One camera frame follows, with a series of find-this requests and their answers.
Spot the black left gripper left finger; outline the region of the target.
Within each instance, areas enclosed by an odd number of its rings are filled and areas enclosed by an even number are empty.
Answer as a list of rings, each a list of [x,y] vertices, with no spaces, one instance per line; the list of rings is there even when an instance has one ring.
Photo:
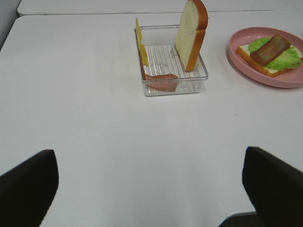
[[[42,150],[0,177],[0,225],[38,227],[59,185],[53,150]]]

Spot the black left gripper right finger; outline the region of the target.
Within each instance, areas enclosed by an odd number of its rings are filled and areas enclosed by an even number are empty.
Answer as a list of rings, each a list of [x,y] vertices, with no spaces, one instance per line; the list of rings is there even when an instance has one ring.
[[[266,227],[303,225],[303,173],[259,147],[246,149],[242,184]]]

